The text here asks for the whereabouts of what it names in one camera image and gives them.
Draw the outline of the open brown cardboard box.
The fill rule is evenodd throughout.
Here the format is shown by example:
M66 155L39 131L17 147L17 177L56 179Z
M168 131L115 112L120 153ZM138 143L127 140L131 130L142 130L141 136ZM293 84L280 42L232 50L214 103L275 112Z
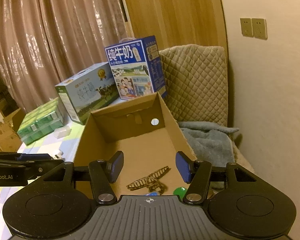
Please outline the open brown cardboard box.
M92 112L80 138L74 165L109 160L117 151L124 153L123 168L111 185L117 197L148 193L146 188L130 191L127 185L164 166L170 168L160 180L167 186L166 194L187 187L176 168L175 156L182 151L191 160L195 157L158 93Z

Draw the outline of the wooden door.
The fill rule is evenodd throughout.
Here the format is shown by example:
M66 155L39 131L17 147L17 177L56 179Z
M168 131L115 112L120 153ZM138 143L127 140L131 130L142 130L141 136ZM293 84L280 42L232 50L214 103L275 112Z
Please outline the wooden door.
M158 48L198 44L228 48L221 0L122 0L128 36L154 35Z

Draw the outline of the blue milk carton box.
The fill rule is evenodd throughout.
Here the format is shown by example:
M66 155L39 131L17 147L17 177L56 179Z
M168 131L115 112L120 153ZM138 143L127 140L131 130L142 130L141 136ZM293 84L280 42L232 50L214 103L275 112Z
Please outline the blue milk carton box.
M108 46L104 50L122 100L156 92L166 96L165 78L154 35Z

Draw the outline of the green white milk box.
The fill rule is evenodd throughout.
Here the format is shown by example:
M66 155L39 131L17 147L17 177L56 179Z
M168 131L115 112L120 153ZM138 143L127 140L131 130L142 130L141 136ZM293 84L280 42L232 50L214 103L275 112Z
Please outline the green white milk box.
M109 63L96 63L55 85L71 120L85 124L90 112L119 98Z

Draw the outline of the cardboard box on floor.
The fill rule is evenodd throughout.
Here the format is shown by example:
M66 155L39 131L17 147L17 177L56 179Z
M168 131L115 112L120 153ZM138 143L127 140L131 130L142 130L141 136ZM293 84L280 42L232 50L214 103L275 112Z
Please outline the cardboard box on floor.
M21 108L4 117L4 123L0 124L0 152L17 152L22 145L17 130L24 117Z

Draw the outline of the white three-pin plug adapter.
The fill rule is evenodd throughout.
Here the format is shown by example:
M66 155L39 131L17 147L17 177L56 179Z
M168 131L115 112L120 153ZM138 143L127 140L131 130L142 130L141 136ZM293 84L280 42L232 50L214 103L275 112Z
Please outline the white three-pin plug adapter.
M63 160L64 159L63 158L63 152L59 151L58 153L56 153L56 154L53 155L53 158L54 159L62 159Z

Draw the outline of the grey blanket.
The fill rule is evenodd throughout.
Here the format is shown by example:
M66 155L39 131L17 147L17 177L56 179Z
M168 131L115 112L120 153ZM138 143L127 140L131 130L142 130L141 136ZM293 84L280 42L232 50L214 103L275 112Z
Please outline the grey blanket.
M178 125L197 160L208 161L215 167L235 162L230 136L239 131L237 127L207 121L180 121Z

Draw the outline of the small clear plastic box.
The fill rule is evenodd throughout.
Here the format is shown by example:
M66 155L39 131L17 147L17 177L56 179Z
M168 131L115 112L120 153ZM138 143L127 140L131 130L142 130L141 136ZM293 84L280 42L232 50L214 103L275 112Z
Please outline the small clear plastic box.
M69 126L63 126L55 129L53 132L53 136L56 139L61 139L63 137L67 137L70 133L71 133L71 128Z

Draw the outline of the blue card packet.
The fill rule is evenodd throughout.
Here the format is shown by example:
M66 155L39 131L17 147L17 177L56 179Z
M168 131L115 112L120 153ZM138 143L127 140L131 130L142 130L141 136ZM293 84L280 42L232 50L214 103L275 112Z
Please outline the blue card packet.
M154 192L150 192L148 194L146 194L147 196L158 196L159 193L157 191L154 191Z

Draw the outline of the beige curtain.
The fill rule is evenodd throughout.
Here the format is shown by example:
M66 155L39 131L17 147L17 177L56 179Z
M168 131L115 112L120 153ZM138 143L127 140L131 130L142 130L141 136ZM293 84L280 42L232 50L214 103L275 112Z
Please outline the beige curtain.
M0 76L29 112L126 37L121 0L0 0Z

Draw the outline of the green drink carton pack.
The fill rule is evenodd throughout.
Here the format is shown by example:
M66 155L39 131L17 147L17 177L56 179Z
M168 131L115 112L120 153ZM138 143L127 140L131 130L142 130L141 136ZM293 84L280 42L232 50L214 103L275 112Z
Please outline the green drink carton pack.
M64 108L59 98L39 106L27 113L17 134L25 145L39 140L64 126Z

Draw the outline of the quilted beige chair cushion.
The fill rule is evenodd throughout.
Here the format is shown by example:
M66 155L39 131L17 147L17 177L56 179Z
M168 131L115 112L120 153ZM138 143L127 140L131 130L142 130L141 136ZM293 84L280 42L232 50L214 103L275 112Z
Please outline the quilted beige chair cushion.
M167 95L177 121L228 124L228 67L221 46L187 44L159 52Z

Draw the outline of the double wall socket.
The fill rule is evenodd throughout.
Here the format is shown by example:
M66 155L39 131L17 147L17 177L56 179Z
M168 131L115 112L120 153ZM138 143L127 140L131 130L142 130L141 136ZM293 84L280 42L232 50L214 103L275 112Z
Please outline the double wall socket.
M268 39L267 22L264 18L240 18L241 32L244 37Z

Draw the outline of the checkered tablecloth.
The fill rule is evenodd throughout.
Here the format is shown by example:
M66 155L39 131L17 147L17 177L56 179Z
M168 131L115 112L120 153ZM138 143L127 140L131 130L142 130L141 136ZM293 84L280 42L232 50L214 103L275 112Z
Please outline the checkered tablecloth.
M69 135L58 139L53 133L50 133L28 146L22 144L17 152L28 154L48 153L51 156L60 155L66 161L73 161L84 126L72 122L68 116L64 120L66 126L70 128ZM11 195L20 189L21 187L0 187L0 239L9 239L11 237L2 216L3 205Z

